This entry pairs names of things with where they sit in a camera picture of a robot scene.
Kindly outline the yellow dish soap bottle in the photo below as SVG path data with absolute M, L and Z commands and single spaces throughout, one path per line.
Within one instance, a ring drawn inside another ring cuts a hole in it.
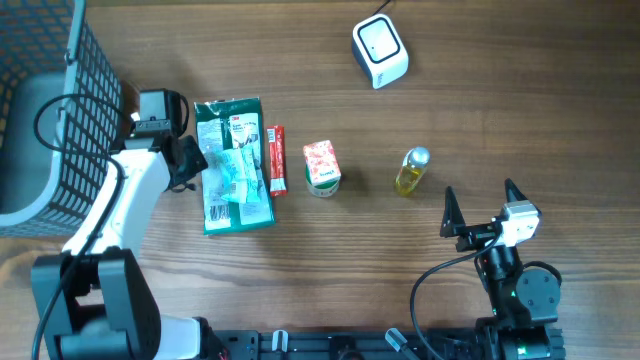
M 426 172 L 430 157 L 425 147 L 415 147 L 405 155 L 395 179 L 395 191 L 399 195 L 408 196 L 415 190 Z

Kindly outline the green sponge package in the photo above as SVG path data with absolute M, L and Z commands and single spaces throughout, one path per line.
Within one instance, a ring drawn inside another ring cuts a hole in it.
M 258 98 L 196 103 L 196 134 L 208 168 L 201 172 L 206 235 L 254 230 L 275 223 L 275 214 L 265 180 L 263 118 Z M 221 170 L 214 154 L 251 146 L 259 181 L 258 203 L 238 204 L 220 198 Z

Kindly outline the red patterned small carton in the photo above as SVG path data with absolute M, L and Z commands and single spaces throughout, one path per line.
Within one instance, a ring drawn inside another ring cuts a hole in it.
M 303 147 L 310 183 L 314 186 L 340 179 L 341 170 L 330 140 L 324 140 Z

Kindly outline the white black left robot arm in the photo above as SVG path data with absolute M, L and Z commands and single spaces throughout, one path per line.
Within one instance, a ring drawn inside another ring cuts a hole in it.
M 192 188 L 207 163 L 186 130 L 189 105 L 172 90 L 140 93 L 140 117 L 108 150 L 44 147 L 108 164 L 81 227 L 58 255 L 40 256 L 32 272 L 39 313 L 31 356 L 52 359 L 227 359 L 229 350 L 202 317 L 160 313 L 137 262 L 159 196 Z

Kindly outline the green lidded jar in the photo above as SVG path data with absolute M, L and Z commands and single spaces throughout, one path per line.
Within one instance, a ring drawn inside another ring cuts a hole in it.
M 306 171 L 305 175 L 306 175 L 307 189 L 312 195 L 316 197 L 329 197 L 334 195 L 338 191 L 339 185 L 340 185 L 339 178 L 333 179 L 332 181 L 328 181 L 319 185 L 314 185 L 311 182 L 309 169 L 305 168 L 305 171 Z

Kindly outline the teal wipes packet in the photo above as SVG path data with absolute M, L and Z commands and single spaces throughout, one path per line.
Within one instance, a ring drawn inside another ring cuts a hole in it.
M 251 146 L 223 150 L 215 153 L 214 159 L 221 170 L 222 200 L 238 204 L 260 201 L 259 181 Z

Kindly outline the red stick packet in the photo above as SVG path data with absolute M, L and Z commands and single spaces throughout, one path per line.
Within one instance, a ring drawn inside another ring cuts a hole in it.
M 270 194 L 272 197 L 288 193 L 286 187 L 284 127 L 274 125 L 267 128 L 270 154 Z

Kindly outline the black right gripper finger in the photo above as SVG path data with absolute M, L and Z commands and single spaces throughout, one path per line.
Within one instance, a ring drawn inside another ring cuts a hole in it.
M 511 178 L 504 182 L 506 199 L 508 202 L 527 201 L 528 198 L 519 190 Z
M 465 229 L 466 222 L 455 196 L 454 189 L 448 186 L 445 190 L 445 208 L 441 222 L 440 236 L 460 236 Z

